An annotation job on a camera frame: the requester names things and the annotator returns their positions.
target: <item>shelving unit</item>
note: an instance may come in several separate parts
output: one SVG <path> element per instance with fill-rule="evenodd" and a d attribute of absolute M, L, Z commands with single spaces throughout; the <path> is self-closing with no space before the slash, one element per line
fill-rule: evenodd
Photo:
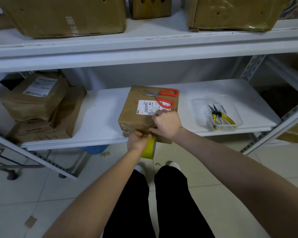
<path fill-rule="evenodd" d="M 180 0 L 174 0 L 171 17 L 128 19 L 127 29 L 121 34 L 33 39 L 22 36 L 15 29 L 0 31 L 0 73 L 253 56 L 240 79 L 165 85 L 180 90 L 179 115 L 184 127 L 192 132 L 201 136 L 256 133 L 253 141 L 242 149 L 244 154 L 249 154 L 298 122 L 298 105 L 279 118 L 247 82 L 262 64 L 298 91 L 298 72 L 274 56 L 266 57 L 267 54 L 290 52 L 298 52 L 298 19 L 279 20 L 271 31 L 265 33 L 193 33 L 186 27 Z M 236 70 L 240 60 L 232 70 Z M 129 88 L 88 91 L 71 139 L 29 142 L 19 147 L 0 135 L 0 145 L 75 179 L 67 169 L 33 151 L 125 142 L 127 139 L 122 136 L 118 117 L 128 92 Z M 209 132 L 203 125 L 198 125 L 192 100 L 209 95 L 230 96 L 243 125 L 233 132 Z"/>

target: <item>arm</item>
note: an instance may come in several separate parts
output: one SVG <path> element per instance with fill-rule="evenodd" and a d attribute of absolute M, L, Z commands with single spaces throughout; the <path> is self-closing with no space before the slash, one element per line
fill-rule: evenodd
<path fill-rule="evenodd" d="M 298 238 L 298 188 L 255 160 L 182 127 L 176 112 L 157 111 L 150 131 L 173 140 L 249 209 L 271 237 Z"/>
<path fill-rule="evenodd" d="M 135 165 L 151 135 L 133 132 L 127 142 L 128 152 L 108 171 L 85 189 L 57 218 L 43 238 L 100 237 Z"/>

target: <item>shoe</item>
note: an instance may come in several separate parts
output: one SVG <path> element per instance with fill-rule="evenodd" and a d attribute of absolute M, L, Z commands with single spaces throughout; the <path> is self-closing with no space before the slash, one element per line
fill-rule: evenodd
<path fill-rule="evenodd" d="M 175 167 L 175 168 L 177 168 L 178 170 L 181 171 L 180 166 L 179 166 L 176 162 L 168 161 L 168 162 L 166 163 L 166 165 L 171 166 L 171 167 Z"/>
<path fill-rule="evenodd" d="M 140 164 L 137 164 L 134 169 L 146 177 L 145 169 Z"/>

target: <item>blue basket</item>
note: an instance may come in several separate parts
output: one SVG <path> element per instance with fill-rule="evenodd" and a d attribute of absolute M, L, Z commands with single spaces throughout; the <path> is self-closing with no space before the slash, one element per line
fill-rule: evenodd
<path fill-rule="evenodd" d="M 105 149 L 107 149 L 108 144 L 106 145 L 95 145 L 95 146 L 86 146 L 81 147 L 83 150 L 85 150 L 90 155 L 98 155 L 100 153 L 103 153 Z"/>

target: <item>person's left hand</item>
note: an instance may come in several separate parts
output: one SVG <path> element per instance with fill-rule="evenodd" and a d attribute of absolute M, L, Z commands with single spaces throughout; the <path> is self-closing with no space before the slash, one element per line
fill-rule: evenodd
<path fill-rule="evenodd" d="M 147 137 L 143 138 L 142 133 L 138 131 L 132 131 L 127 141 L 127 150 L 138 150 L 142 153 L 150 139 L 151 135 L 147 135 Z"/>

